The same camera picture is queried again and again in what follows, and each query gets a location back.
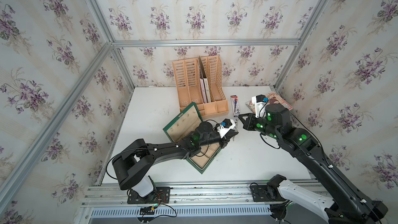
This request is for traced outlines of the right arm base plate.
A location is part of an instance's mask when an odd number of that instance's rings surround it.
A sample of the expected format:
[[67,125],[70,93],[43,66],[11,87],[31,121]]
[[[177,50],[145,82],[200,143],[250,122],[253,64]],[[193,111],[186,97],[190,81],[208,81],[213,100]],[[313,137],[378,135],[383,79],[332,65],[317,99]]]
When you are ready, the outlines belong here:
[[289,202],[289,200],[282,197],[277,188],[268,184],[251,183],[249,188],[254,202]]

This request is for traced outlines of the pink cartoon spiral notebook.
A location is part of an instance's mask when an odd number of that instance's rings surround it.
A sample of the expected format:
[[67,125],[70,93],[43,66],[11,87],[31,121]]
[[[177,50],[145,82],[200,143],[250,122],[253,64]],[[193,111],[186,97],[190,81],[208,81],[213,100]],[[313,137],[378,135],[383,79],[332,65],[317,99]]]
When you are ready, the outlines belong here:
[[[265,95],[266,97],[268,97],[268,103],[265,105],[265,107],[268,106],[268,105],[273,105],[273,104],[281,104],[283,107],[287,108],[288,110],[292,110],[292,109],[293,109],[292,105],[290,105],[288,102],[286,102],[286,101],[285,101],[279,94],[277,94],[276,92],[271,91],[271,92],[269,92],[269,93],[267,93],[267,94],[264,94],[264,95]],[[252,104],[251,100],[248,101],[248,102],[246,102],[245,104],[246,104],[246,106],[247,106],[253,113],[255,113],[255,107],[254,107],[254,105]]]

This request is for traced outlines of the green jewelry box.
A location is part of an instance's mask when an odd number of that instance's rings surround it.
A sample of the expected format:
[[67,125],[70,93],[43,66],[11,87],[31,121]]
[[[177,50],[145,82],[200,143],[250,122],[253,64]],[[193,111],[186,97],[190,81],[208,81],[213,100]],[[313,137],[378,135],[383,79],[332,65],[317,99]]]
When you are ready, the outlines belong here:
[[190,103],[164,128],[163,132],[171,142],[188,141],[188,148],[198,148],[195,156],[188,157],[188,162],[201,174],[209,167],[214,157],[221,151],[218,142],[206,141],[205,135],[197,128],[203,122],[202,115],[196,103]]

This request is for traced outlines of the peach plastic file organizer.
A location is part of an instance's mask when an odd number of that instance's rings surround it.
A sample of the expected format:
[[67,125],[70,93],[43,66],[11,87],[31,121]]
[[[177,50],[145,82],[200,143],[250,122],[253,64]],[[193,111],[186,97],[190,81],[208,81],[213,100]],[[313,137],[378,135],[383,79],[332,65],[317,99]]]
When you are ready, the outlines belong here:
[[173,61],[179,109],[191,103],[201,116],[225,115],[229,112],[222,89],[222,62],[219,55]]

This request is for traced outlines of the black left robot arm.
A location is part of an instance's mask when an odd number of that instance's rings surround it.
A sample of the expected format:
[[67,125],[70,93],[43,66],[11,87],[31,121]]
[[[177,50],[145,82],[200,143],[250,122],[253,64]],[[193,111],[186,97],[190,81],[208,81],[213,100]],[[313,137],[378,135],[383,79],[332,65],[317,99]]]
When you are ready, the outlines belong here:
[[230,139],[238,135],[235,126],[232,119],[225,119],[215,127],[203,121],[178,142],[150,144],[144,139],[135,140],[110,160],[120,190],[130,190],[140,185],[135,191],[141,197],[146,197],[154,191],[154,184],[148,179],[147,185],[151,186],[148,189],[142,185],[142,181],[152,166],[169,160],[195,157],[201,153],[203,146],[219,144],[225,148]]

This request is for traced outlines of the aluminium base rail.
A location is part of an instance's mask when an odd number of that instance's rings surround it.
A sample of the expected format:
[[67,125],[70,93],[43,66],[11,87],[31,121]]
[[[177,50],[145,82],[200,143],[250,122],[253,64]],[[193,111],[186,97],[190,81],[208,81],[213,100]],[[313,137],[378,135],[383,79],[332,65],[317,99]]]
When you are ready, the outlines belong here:
[[[170,187],[169,205],[236,205],[254,204],[250,184],[264,185],[267,180],[157,183]],[[85,191],[82,207],[117,207],[127,205],[127,192],[117,184],[91,186]]]

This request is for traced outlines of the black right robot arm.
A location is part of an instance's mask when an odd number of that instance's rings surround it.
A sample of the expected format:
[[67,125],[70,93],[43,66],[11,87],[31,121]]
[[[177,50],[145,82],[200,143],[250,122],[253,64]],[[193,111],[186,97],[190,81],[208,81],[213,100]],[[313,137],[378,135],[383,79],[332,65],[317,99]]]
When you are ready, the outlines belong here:
[[268,186],[286,200],[293,201],[330,224],[380,224],[388,212],[380,200],[372,200],[358,189],[326,157],[320,142],[306,129],[292,125],[291,115],[281,104],[267,105],[261,115],[240,114],[239,120],[247,131],[276,140],[278,147],[297,159],[318,179],[329,193],[322,197],[294,185],[281,175],[274,176]]

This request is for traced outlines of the books in file organizer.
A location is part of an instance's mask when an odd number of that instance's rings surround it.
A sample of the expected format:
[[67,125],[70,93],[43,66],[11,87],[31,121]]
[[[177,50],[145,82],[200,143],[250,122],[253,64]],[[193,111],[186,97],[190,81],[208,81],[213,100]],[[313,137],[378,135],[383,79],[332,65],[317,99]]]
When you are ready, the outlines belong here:
[[208,84],[208,79],[206,75],[206,69],[204,66],[204,62],[202,61],[202,58],[198,58],[199,61],[199,67],[200,67],[200,83],[201,83],[201,90],[203,94],[203,101],[204,103],[211,103],[211,96],[210,96],[210,88]]

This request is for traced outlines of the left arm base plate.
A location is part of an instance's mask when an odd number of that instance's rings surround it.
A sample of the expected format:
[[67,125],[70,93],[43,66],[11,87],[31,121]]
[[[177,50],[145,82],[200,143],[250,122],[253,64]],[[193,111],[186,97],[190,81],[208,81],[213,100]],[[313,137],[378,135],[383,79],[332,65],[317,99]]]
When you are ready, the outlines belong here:
[[160,204],[169,203],[170,187],[155,187],[154,191],[145,197],[141,197],[133,189],[127,191],[127,204]]

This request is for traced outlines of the small pen box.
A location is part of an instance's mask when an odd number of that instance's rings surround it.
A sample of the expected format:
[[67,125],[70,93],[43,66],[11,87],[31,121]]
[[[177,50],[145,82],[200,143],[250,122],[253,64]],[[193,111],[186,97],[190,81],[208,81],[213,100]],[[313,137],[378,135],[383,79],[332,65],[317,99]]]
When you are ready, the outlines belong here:
[[231,95],[231,104],[233,109],[233,116],[238,117],[240,115],[240,105],[237,95]]

